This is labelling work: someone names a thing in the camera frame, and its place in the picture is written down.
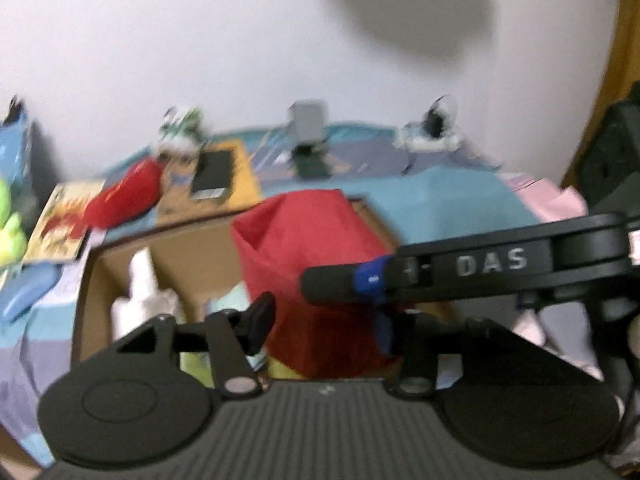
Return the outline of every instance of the smartphone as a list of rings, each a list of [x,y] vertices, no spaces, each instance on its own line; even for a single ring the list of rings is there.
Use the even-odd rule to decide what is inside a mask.
[[[217,150],[200,152],[191,181],[193,200],[227,199],[231,194],[234,174],[234,152]]]

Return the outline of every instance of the red cloth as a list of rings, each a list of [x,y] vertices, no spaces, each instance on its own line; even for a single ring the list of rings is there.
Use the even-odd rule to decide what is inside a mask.
[[[249,295],[276,297],[269,354],[308,378],[354,377],[394,360],[378,351],[370,306],[307,303],[299,278],[311,266],[353,264],[387,254],[339,190],[278,195],[238,215],[232,235]]]
[[[160,200],[162,166],[148,157],[132,166],[119,183],[94,197],[84,210],[89,227],[111,229],[132,220]]]

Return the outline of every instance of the green plush toy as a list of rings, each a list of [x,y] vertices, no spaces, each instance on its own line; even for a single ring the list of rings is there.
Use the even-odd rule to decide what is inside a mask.
[[[20,214],[11,216],[11,190],[0,178],[0,267],[20,260],[27,250],[27,237],[20,227]]]

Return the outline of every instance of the cardboard box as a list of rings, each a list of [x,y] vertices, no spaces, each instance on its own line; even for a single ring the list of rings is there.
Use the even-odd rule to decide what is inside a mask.
[[[391,251],[397,239],[361,200],[352,202],[358,215]],[[187,320],[204,319],[204,303],[222,296],[242,280],[236,247],[230,235],[233,215],[217,216],[158,228],[93,249],[82,285],[72,341],[72,367],[111,343],[111,304],[129,293],[129,262],[148,246],[161,288],[172,288],[182,300]],[[454,316],[449,303],[422,309],[444,319]],[[0,447],[0,460],[4,454]]]

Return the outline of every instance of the wall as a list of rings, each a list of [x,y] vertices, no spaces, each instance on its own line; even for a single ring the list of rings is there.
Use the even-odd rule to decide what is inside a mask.
[[[617,0],[0,0],[0,102],[42,125],[62,178],[146,145],[172,104],[216,130],[403,124],[446,92],[471,141],[559,180],[588,120]]]

